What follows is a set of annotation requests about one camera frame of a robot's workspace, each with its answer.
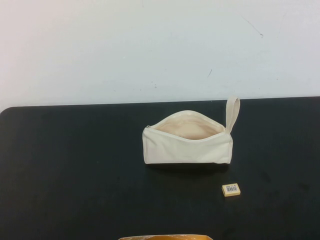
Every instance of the wrist strap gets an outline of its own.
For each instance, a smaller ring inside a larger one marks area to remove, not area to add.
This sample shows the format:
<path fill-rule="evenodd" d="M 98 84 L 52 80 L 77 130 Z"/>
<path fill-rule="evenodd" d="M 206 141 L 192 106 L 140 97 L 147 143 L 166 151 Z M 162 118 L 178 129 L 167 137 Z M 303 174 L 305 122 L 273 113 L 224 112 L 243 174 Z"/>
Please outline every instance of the wrist strap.
<path fill-rule="evenodd" d="M 225 111 L 225 129 L 231 133 L 232 128 L 237 120 L 240 110 L 240 100 L 236 96 L 231 96 L 226 102 Z"/>

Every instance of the yellow box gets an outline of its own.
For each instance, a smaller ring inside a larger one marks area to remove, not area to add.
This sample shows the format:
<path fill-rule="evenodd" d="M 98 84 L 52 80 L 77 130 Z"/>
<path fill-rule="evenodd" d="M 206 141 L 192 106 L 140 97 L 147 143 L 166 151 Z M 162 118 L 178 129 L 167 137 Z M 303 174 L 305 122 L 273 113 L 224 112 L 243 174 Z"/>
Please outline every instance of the yellow box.
<path fill-rule="evenodd" d="M 222 185 L 222 192 L 225 197 L 240 195 L 238 183 Z"/>

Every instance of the black tabletop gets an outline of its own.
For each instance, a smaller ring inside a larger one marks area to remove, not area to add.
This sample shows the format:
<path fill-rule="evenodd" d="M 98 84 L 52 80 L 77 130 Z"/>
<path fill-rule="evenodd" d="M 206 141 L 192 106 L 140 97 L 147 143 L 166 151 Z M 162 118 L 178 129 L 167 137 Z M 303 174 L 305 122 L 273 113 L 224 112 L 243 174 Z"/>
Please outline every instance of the black tabletop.
<path fill-rule="evenodd" d="M 320 236 L 320 97 L 241 101 L 229 166 L 145 165 L 142 131 L 226 101 L 13 107 L 0 115 L 0 239 Z M 238 183 L 241 195 L 221 187 Z"/>

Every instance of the barcode label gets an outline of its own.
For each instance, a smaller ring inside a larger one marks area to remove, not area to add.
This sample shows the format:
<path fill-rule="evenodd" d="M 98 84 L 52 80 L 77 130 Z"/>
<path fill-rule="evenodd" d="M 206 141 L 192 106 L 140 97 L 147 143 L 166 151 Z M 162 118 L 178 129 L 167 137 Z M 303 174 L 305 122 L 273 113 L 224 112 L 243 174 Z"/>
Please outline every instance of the barcode label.
<path fill-rule="evenodd" d="M 226 191 L 227 191 L 228 193 L 230 193 L 230 192 L 237 192 L 237 191 L 238 191 L 236 185 L 226 186 L 225 189 L 226 189 Z"/>

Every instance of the orange object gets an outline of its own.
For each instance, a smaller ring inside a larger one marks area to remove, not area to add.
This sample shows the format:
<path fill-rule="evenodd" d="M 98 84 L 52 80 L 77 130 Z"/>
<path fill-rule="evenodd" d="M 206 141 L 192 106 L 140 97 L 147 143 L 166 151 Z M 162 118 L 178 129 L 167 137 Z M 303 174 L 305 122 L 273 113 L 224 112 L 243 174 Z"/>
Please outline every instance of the orange object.
<path fill-rule="evenodd" d="M 212 238 L 205 235 L 157 235 L 157 236 L 131 236 L 120 238 L 119 240 L 212 240 Z"/>

